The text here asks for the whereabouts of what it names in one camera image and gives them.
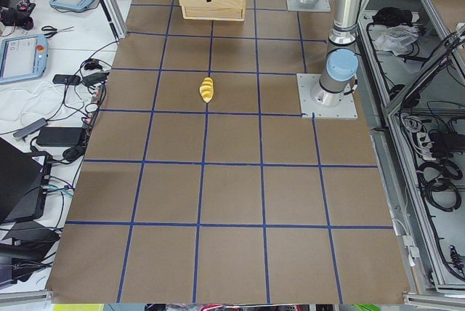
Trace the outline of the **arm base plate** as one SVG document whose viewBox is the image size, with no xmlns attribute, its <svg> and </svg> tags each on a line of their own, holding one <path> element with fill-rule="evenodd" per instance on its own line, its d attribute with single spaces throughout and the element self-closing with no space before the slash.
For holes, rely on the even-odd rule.
<svg viewBox="0 0 465 311">
<path fill-rule="evenodd" d="M 302 118 L 357 119 L 350 83 L 343 92 L 334 94 L 320 86 L 320 74 L 298 73 L 296 78 Z"/>
<path fill-rule="evenodd" d="M 331 11 L 329 0 L 286 0 L 287 10 L 291 12 Z"/>
</svg>

